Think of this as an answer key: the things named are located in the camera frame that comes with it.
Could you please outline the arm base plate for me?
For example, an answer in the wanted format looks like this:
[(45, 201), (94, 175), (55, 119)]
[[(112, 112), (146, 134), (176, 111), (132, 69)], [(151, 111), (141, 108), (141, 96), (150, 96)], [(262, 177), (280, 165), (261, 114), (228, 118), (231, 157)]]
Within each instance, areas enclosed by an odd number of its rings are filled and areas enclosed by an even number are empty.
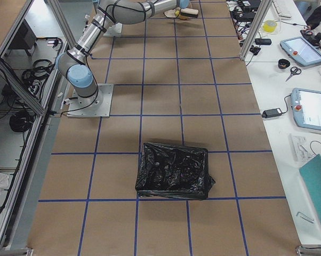
[(82, 98), (73, 90), (72, 97), (76, 99), (70, 101), (67, 116), (70, 118), (109, 118), (114, 85), (98, 84), (98, 88), (98, 95), (94, 94), (89, 98)]
[(102, 34), (102, 37), (121, 37), (122, 28), (123, 25), (121, 23), (112, 25), (107, 29), (107, 31), (104, 34)]

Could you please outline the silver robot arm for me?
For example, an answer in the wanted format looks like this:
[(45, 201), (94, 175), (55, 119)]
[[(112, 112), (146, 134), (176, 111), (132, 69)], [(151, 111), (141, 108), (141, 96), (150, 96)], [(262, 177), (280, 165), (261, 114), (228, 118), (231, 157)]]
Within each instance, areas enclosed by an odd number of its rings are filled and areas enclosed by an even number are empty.
[(73, 85), (77, 95), (89, 98), (97, 94), (97, 86), (90, 69), (85, 65), (100, 36), (117, 23), (134, 25), (155, 14), (177, 7), (185, 9), (189, 1), (100, 1), (97, 13), (76, 45), (56, 60), (58, 71)]

